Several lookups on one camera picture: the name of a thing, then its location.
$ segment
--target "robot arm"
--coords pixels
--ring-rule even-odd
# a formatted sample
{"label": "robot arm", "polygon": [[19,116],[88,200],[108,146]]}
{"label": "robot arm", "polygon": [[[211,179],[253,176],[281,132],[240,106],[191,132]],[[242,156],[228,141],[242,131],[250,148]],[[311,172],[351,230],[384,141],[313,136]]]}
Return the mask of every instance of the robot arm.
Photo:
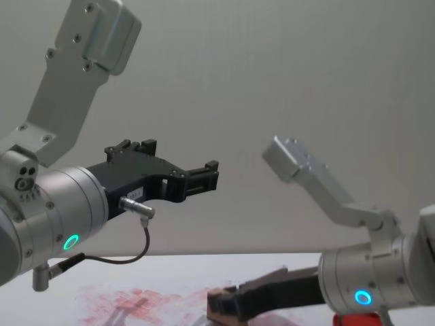
{"label": "robot arm", "polygon": [[98,88],[123,72],[141,22],[119,0],[73,0],[25,123],[0,142],[49,167],[77,141]]}
{"label": "robot arm", "polygon": [[108,147],[106,162],[89,168],[38,173],[74,146],[98,87],[124,70],[140,28],[120,0],[71,1],[26,122],[0,140],[0,286],[34,269],[33,287],[44,291],[83,259],[102,261],[80,254],[47,264],[125,211],[141,216],[145,254],[154,210],[143,202],[216,189],[216,161],[183,170],[155,156],[154,140]]}
{"label": "robot arm", "polygon": [[366,226],[379,255],[391,252],[393,239],[401,234],[394,214],[355,203],[328,167],[297,139],[282,141],[275,137],[263,158],[282,181],[301,185],[334,223],[353,228]]}
{"label": "robot arm", "polygon": [[[417,233],[403,234],[392,212],[356,204],[326,166],[296,139],[275,137],[263,158],[282,181],[301,185],[333,222],[353,228],[366,226],[370,242],[323,252],[315,274],[318,287],[313,283],[307,286],[310,278],[305,276],[290,283],[282,279],[277,283],[275,276],[263,278],[262,287],[271,291],[269,299],[251,315],[246,312],[253,309],[245,303],[252,294],[243,287],[234,293],[214,291],[208,299],[211,319],[243,325],[240,322],[246,321],[246,316],[250,319],[265,311],[321,304],[316,299],[319,294],[339,316],[370,314],[372,318],[372,313],[377,313],[384,326],[392,325],[388,310],[435,305],[435,206],[420,212]],[[308,301],[305,291],[311,292]],[[288,296],[292,299],[280,299]]]}

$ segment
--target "table surface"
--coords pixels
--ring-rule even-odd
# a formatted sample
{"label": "table surface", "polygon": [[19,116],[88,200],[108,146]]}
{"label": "table surface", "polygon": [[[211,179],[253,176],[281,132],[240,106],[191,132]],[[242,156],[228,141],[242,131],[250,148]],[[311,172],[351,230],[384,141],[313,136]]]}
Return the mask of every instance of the table surface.
{"label": "table surface", "polygon": [[[51,281],[50,288],[43,293],[33,292],[31,272],[28,272],[0,288],[0,325],[67,325],[77,289],[92,283],[173,279],[174,276],[252,278],[282,266],[291,270],[316,266],[318,261],[319,254],[315,253],[149,256],[125,266],[85,261]],[[395,326],[433,325],[435,308],[397,310],[391,312],[391,317]]]}

